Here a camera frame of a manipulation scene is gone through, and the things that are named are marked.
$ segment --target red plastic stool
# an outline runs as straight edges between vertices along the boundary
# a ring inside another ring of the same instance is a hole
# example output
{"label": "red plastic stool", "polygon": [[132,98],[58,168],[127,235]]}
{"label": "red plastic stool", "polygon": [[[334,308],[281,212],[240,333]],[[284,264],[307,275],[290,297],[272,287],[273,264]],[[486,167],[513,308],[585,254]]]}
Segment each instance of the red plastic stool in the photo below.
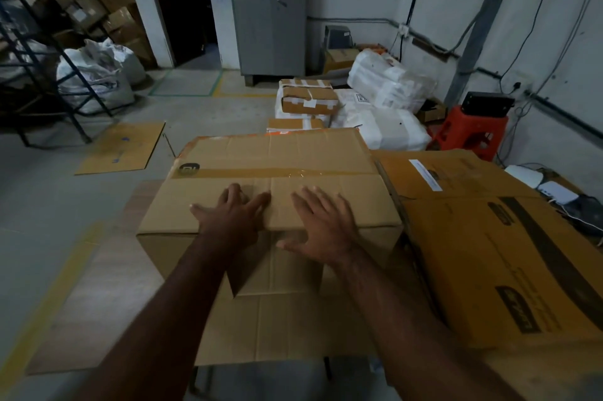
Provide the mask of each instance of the red plastic stool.
{"label": "red plastic stool", "polygon": [[492,161],[505,136],[509,117],[477,117],[465,115],[461,106],[453,107],[441,129],[433,136],[427,150],[471,150],[479,158]]}

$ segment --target person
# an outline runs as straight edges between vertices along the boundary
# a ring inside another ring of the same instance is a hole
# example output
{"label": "person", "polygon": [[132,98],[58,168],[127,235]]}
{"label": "person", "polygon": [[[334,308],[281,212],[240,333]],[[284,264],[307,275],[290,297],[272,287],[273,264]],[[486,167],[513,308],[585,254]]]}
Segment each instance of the person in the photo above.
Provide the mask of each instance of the person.
{"label": "person", "polygon": [[[279,248],[333,268],[371,330],[403,400],[522,399],[434,316],[399,290],[359,244],[349,203],[318,188],[291,195],[307,242]],[[269,193],[248,200],[231,184],[212,209],[191,206],[199,234],[76,399],[182,399],[207,316],[230,262],[257,241]]]}

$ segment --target wooden table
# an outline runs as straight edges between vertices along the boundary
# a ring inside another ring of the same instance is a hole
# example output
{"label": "wooden table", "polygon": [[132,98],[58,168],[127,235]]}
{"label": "wooden table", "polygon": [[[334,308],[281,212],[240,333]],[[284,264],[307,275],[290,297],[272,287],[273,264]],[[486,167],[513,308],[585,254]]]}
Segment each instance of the wooden table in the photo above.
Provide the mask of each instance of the wooden table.
{"label": "wooden table", "polygon": [[[135,238],[162,181],[143,182],[56,315],[27,367],[27,374],[98,366],[134,317],[163,283]],[[419,297],[422,286],[407,266],[402,286]],[[528,399],[565,399],[584,393],[603,373],[603,344],[577,344],[562,352],[534,349],[520,356],[484,353],[483,359]]]}

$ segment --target gray metal cabinet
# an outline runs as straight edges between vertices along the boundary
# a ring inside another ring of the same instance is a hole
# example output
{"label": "gray metal cabinet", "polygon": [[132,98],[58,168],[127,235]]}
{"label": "gray metal cabinet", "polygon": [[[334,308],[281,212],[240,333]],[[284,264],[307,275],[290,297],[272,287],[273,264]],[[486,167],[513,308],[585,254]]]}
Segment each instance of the gray metal cabinet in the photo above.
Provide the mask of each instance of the gray metal cabinet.
{"label": "gray metal cabinet", "polygon": [[306,0],[232,0],[243,75],[303,76]]}

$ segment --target forearm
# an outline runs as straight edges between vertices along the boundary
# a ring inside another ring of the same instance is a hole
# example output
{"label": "forearm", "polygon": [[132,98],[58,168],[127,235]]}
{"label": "forearm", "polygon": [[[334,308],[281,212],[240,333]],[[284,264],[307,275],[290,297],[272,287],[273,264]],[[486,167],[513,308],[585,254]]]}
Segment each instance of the forearm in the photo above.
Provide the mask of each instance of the forearm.
{"label": "forearm", "polygon": [[79,392],[81,399],[181,397],[228,261],[198,236]]}
{"label": "forearm", "polygon": [[456,342],[355,246],[333,266],[373,333],[388,378],[403,399],[521,399]]}

